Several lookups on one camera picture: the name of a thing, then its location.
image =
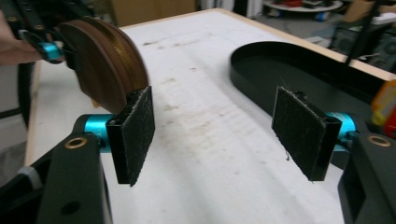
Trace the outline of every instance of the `person's hand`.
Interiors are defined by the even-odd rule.
[[[0,64],[31,63],[41,60],[40,54],[26,41],[17,40],[0,10]]]

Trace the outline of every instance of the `white table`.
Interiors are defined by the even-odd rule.
[[[114,223],[342,223],[332,165],[312,183],[271,129],[271,117],[229,79],[233,50],[256,41],[319,48],[231,12],[213,9],[126,27],[153,87],[156,133],[137,184],[117,184],[103,154]],[[384,79],[391,74],[354,62]],[[94,109],[64,64],[42,63],[35,80],[26,163],[63,140]]]

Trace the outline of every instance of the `floor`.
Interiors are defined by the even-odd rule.
[[[266,16],[266,8],[263,15],[256,21],[274,27],[290,35],[298,36],[302,39],[318,36],[326,40],[323,47],[330,44],[335,26],[343,19],[341,12],[331,13],[326,21],[316,21],[316,13],[301,13],[285,11],[280,18]]]

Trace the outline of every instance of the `red object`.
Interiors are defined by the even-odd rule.
[[[396,106],[393,108],[392,114],[384,126],[384,132],[388,137],[396,139]]]

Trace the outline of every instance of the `yellow object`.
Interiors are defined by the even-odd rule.
[[[372,101],[373,124],[383,126],[396,106],[396,80],[386,82]]]

